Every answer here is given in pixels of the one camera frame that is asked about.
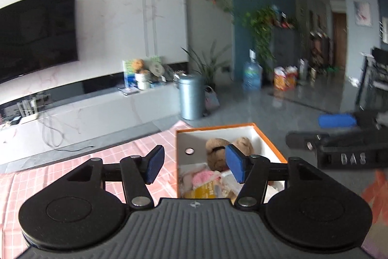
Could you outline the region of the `orange cardboard box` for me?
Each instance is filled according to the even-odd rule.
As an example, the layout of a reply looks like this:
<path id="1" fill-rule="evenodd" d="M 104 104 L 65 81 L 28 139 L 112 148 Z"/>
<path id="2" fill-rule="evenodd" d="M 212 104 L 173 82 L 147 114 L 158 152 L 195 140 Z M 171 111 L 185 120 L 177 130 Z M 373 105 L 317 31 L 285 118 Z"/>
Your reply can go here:
<path id="1" fill-rule="evenodd" d="M 202 170 L 219 171 L 223 198 L 234 201 L 239 184 L 226 163 L 226 147 L 234 145 L 245 156 L 259 154 L 271 162 L 286 163 L 286 159 L 254 123 L 181 129 L 176 132 L 178 197 L 193 190 L 193 176 Z"/>

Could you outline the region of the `white wifi router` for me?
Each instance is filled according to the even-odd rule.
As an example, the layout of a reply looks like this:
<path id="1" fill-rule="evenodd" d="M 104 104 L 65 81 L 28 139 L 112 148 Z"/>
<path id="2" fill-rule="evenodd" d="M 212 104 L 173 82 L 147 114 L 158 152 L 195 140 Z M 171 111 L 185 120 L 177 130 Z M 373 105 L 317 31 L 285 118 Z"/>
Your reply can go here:
<path id="1" fill-rule="evenodd" d="M 17 106 L 22 117 L 20 119 L 20 124 L 29 123 L 38 119 L 39 112 L 35 97 L 31 100 L 24 99 L 18 102 Z"/>

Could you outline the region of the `yellow snack packet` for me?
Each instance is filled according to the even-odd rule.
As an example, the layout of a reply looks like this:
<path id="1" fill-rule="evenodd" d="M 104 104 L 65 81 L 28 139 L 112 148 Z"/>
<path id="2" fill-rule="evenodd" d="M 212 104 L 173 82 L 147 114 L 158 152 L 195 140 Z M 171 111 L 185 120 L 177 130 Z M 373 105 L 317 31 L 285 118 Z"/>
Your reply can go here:
<path id="1" fill-rule="evenodd" d="M 209 181 L 184 193 L 184 199 L 221 199 L 222 197 L 222 186 L 218 180 Z"/>

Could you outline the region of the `grey metal trash bin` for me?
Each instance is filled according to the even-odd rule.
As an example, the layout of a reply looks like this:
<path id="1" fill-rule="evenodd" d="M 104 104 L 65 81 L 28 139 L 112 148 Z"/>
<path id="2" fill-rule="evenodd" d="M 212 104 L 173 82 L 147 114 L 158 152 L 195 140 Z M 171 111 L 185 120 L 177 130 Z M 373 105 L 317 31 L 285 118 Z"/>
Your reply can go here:
<path id="1" fill-rule="evenodd" d="M 178 80 L 181 117 L 198 120 L 205 112 L 204 79 L 200 75 L 184 75 Z"/>

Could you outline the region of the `blue water jug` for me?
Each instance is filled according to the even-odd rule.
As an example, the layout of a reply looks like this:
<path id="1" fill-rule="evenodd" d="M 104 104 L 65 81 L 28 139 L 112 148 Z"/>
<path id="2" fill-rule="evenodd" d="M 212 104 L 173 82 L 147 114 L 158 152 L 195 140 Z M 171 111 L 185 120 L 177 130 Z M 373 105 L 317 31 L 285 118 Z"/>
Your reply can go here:
<path id="1" fill-rule="evenodd" d="M 258 91 L 262 87 L 262 66 L 257 62 L 256 52 L 249 50 L 249 60 L 243 69 L 243 88 L 247 91 Z"/>

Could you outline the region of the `white marble TV console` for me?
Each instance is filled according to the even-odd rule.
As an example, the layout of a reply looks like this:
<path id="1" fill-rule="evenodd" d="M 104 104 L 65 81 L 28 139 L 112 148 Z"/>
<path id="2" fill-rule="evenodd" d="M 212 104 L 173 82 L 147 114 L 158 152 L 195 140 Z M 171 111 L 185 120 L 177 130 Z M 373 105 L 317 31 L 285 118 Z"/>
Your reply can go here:
<path id="1" fill-rule="evenodd" d="M 129 96 L 116 90 L 42 111 L 1 128 L 1 164 L 177 115 L 179 90 L 163 85 Z"/>

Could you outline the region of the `potted green floor plant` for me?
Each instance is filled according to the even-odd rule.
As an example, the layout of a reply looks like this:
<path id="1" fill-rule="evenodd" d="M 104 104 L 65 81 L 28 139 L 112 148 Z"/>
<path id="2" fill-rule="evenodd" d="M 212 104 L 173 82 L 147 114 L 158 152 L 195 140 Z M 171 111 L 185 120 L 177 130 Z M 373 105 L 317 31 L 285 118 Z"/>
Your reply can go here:
<path id="1" fill-rule="evenodd" d="M 190 47 L 188 49 L 181 48 L 188 55 L 189 59 L 195 63 L 197 67 L 195 72 L 200 74 L 204 78 L 205 84 L 212 89 L 216 88 L 215 77 L 217 71 L 230 64 L 229 60 L 222 60 L 222 56 L 232 47 L 231 45 L 226 45 L 216 52 L 216 45 L 217 42 L 214 40 L 208 55 L 203 50 L 200 55 Z"/>

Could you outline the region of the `black wall television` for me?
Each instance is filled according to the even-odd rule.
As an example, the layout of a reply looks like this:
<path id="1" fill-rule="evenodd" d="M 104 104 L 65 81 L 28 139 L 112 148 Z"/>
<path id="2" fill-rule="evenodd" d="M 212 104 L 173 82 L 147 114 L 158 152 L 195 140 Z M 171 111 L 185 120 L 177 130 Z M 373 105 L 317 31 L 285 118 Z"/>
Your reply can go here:
<path id="1" fill-rule="evenodd" d="M 76 0 L 21 0 L 1 8 L 1 83 L 77 60 Z"/>

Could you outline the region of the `dark grey cabinet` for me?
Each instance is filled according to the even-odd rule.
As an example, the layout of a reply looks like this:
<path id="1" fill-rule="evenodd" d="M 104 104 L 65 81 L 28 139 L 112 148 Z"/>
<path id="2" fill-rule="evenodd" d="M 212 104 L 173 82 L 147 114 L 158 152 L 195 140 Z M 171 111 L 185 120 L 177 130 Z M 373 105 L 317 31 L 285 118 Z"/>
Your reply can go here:
<path id="1" fill-rule="evenodd" d="M 295 29 L 273 28 L 270 50 L 274 59 L 270 61 L 272 69 L 278 66 L 297 67 L 300 59 L 300 35 Z"/>

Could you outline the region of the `small brown teddy bear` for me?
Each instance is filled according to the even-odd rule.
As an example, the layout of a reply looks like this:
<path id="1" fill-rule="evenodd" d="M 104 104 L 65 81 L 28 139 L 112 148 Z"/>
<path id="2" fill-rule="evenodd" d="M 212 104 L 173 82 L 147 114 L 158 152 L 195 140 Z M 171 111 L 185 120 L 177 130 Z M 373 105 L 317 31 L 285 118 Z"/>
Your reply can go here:
<path id="1" fill-rule="evenodd" d="M 134 59 L 131 62 L 134 71 L 137 87 L 140 90 L 147 90 L 151 87 L 151 73 L 145 68 L 145 62 L 142 59 Z"/>

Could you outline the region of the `red orange gift bag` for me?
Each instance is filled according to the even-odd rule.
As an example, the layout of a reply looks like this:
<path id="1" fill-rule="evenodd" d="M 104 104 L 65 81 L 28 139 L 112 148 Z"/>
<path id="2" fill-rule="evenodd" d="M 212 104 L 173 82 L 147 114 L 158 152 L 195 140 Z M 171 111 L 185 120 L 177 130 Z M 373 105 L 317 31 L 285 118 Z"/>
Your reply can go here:
<path id="1" fill-rule="evenodd" d="M 297 85 L 298 68 L 296 66 L 281 66 L 274 69 L 274 87 L 281 91 L 295 89 Z"/>

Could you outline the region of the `pink white crochet pouch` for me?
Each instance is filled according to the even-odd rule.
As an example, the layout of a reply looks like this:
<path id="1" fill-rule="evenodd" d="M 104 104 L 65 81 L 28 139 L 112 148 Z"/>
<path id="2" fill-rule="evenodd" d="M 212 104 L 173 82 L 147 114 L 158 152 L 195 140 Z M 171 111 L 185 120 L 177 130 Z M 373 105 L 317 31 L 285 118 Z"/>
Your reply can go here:
<path id="1" fill-rule="evenodd" d="M 221 175 L 222 174 L 219 171 L 212 170 L 202 170 L 200 172 L 197 172 L 192 179 L 193 189 L 196 189 L 215 179 L 220 179 Z"/>

